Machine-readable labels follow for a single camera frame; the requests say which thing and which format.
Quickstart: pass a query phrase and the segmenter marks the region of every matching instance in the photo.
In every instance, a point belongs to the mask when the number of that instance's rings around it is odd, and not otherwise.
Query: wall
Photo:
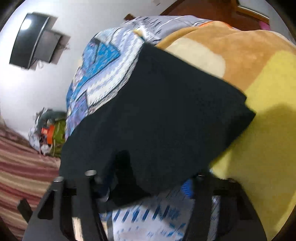
[[[27,136],[33,116],[50,107],[66,110],[65,97],[78,61],[89,40],[99,31],[121,24],[134,16],[159,15],[175,0],[26,0],[0,32],[0,105],[6,124]],[[53,30],[70,36],[57,65],[23,70],[9,64],[11,50],[27,13],[40,12],[57,17]]]
[[[279,14],[265,0],[239,0],[241,6],[255,10],[269,17],[269,25],[272,31],[278,32],[295,43],[289,29]]]

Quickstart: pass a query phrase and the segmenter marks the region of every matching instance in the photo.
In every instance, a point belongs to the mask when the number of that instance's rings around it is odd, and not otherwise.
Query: black garment
[[[255,116],[245,100],[223,80],[144,44],[129,81],[64,144],[60,175],[95,169],[104,176],[112,156],[126,150],[127,182],[158,194],[206,169],[241,134]]]

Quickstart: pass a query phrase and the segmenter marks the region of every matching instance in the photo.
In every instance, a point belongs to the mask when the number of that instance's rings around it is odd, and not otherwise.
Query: wall-mounted television
[[[28,13],[22,22],[10,56],[10,64],[29,69],[35,60],[50,62],[61,35],[46,30],[50,16]]]

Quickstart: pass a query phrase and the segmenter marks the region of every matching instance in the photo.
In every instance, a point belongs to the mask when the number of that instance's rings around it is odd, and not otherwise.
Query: red and beige striped fabric
[[[19,200],[26,198],[34,210],[59,165],[59,158],[39,155],[26,139],[0,124],[0,216],[19,240],[27,227],[17,210]]]

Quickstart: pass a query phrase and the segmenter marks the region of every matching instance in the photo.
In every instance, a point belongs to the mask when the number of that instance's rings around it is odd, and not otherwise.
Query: yellow blanket
[[[296,204],[296,46],[275,32],[213,21],[181,29],[157,47],[247,95],[257,115],[212,170],[242,184],[272,240]]]

